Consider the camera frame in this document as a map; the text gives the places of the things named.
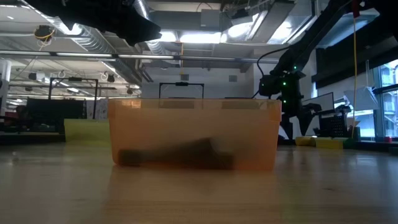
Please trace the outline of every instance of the desk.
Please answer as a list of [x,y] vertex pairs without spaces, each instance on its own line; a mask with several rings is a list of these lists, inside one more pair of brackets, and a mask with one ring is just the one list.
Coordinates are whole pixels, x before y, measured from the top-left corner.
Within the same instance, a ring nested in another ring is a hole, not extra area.
[[275,171],[114,166],[106,147],[1,146],[0,223],[398,223],[398,157],[280,147]]

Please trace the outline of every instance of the yellow cable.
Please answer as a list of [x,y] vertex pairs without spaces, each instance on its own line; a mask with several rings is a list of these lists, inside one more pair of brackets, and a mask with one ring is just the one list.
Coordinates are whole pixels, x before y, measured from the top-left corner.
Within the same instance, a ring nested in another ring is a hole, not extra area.
[[38,36],[36,36],[36,35],[35,35],[35,32],[36,32],[36,30],[35,30],[35,31],[33,31],[33,35],[34,35],[36,38],[38,38],[38,39],[44,39],[44,38],[46,38],[46,40],[45,40],[45,41],[47,41],[47,38],[51,37],[51,36],[54,34],[54,32],[55,32],[55,29],[54,29],[54,30],[52,30],[51,34],[49,34],[49,35],[45,35],[45,36],[43,36],[43,37],[38,37]]
[[[184,55],[184,43],[181,43],[181,56]],[[184,74],[184,67],[183,67],[183,63],[184,61],[181,60],[181,71],[180,71],[180,75]]]
[[354,68],[355,68],[355,78],[354,78],[354,109],[353,109],[353,132],[351,133],[351,138],[354,138],[354,128],[355,128],[355,106],[356,106],[356,76],[358,75],[358,65],[356,58],[356,19],[354,17]]

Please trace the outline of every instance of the black object at top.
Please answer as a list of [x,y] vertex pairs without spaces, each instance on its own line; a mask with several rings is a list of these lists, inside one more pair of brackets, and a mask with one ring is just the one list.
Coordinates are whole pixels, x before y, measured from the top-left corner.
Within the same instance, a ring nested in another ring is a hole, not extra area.
[[132,0],[26,0],[42,13],[59,17],[72,30],[75,23],[113,32],[131,46],[159,39],[160,27],[141,17]]

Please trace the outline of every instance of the yellow object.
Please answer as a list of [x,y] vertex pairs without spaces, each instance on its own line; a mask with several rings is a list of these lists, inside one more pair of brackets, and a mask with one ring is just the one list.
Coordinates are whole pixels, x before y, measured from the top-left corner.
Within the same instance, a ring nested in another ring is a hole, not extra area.
[[315,146],[315,138],[310,136],[296,137],[296,146]]
[[67,144],[80,146],[111,146],[109,121],[65,119]]
[[212,150],[233,156],[233,169],[274,167],[279,100],[112,99],[108,105],[116,164],[123,163],[127,152],[206,139]]
[[317,148],[322,149],[343,149],[344,139],[316,138]]
[[358,76],[358,64],[357,64],[357,55],[356,55],[356,19],[355,19],[355,16],[354,16],[354,69],[355,69],[355,78],[354,78],[353,132],[351,133],[351,138],[354,138],[355,108],[356,108],[356,77]]

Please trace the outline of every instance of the black robotic arm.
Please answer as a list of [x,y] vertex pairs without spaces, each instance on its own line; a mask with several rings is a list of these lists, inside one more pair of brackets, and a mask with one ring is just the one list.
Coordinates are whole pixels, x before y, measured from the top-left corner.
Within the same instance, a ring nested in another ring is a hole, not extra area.
[[281,56],[270,75],[263,74],[259,82],[259,94],[270,98],[272,95],[281,93],[278,97],[278,100],[282,101],[282,112],[284,112],[281,125],[290,139],[293,131],[289,118],[298,117],[300,130],[304,135],[313,118],[311,110],[322,110],[317,105],[302,106],[303,96],[300,92],[299,80],[305,77],[302,70],[307,64],[311,52],[343,15],[349,12],[358,15],[359,11],[373,7],[380,12],[380,16],[385,19],[386,23],[390,24],[393,33],[397,34],[395,35],[397,38],[398,28],[391,21],[391,18],[396,17],[394,10],[397,8],[397,1],[330,0],[328,6],[302,39],[291,45]]

